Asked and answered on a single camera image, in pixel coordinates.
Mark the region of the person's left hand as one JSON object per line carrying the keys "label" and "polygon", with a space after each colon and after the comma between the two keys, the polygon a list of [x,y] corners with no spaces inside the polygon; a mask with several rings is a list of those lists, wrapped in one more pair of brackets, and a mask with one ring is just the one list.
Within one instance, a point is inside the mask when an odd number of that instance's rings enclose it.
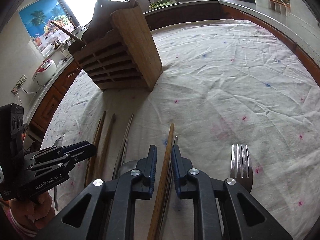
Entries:
{"label": "person's left hand", "polygon": [[53,200],[47,191],[38,196],[38,202],[34,204],[31,201],[10,200],[10,210],[16,222],[34,231],[44,228],[55,217],[55,210],[52,207]]}

